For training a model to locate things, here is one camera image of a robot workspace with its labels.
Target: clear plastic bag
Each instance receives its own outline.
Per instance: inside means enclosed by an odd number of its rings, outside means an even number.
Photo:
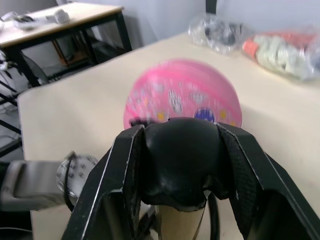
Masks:
[[[242,49],[264,68],[300,81],[320,78],[320,32],[316,28],[265,32],[248,38]]]
[[[253,31],[243,24],[206,13],[191,21],[188,34],[194,44],[211,48],[220,54],[228,54],[240,49],[244,40],[252,36]]]

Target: pink ball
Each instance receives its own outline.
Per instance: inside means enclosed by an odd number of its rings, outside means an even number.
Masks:
[[[134,84],[124,111],[124,128],[136,118],[165,122],[192,117],[241,127],[235,89],[213,67],[173,59],[147,70]]]

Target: white wall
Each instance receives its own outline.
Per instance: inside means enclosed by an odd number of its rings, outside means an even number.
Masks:
[[[320,23],[319,0],[218,0],[217,15],[258,31]]]
[[[206,9],[205,0],[78,0],[78,2],[124,6],[123,15],[134,49],[185,32],[190,20]],[[99,29],[102,38],[107,39],[109,36],[116,45],[120,45],[115,24],[108,24]]]
[[[0,0],[0,16],[8,12],[26,14],[54,6],[57,6],[56,0]],[[43,68],[60,63],[58,54],[51,43],[34,46],[23,52]]]

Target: tabletop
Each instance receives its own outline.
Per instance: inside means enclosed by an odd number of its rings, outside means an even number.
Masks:
[[[36,27],[29,31],[22,31],[14,27],[12,21],[9,21],[5,23],[4,29],[0,32],[0,46],[2,48],[5,48],[61,30],[70,29],[87,22],[119,13],[123,10],[123,7],[114,5],[73,2],[70,4],[59,5],[45,10],[28,13],[28,15],[33,18],[43,17],[47,15],[53,15],[59,9],[63,9],[69,14],[69,23],[61,25],[56,23],[49,23]]]
[[[20,95],[25,159],[61,161],[71,150],[101,158],[123,130],[125,103],[135,80],[147,68],[173,58],[210,64],[229,79],[241,105],[242,128],[288,171],[320,216],[320,82],[293,82],[240,53],[219,55],[195,46],[187,34]],[[221,239],[243,239],[228,201],[218,206]],[[34,239],[59,239],[69,216],[65,206],[33,212]],[[200,234],[208,236],[208,215],[205,219]]]

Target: beige table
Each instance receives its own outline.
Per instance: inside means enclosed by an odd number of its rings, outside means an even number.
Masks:
[[[26,160],[61,160],[70,150],[101,158],[123,129],[134,81],[148,67],[172,58],[208,63],[235,87],[242,127],[291,175],[320,216],[320,85],[296,84],[236,54],[192,45],[186,34],[160,41],[18,99]],[[228,201],[218,203],[221,239],[240,240]],[[35,240],[57,240],[70,216],[65,206],[32,213]],[[208,215],[199,239],[209,239]]]
[[[33,87],[39,86],[39,83],[22,57],[21,50],[23,49],[81,31],[86,41],[89,54],[93,62],[97,64],[98,60],[88,34],[86,33],[86,29],[115,21],[119,30],[123,50],[125,52],[132,50],[122,15],[122,6],[74,2],[29,13],[28,15],[32,18],[43,17],[53,15],[59,9],[63,9],[69,14],[70,22],[66,24],[45,24],[29,31],[22,31],[14,27],[13,22],[6,22],[4,29],[0,32],[0,47],[10,60],[18,64]]]

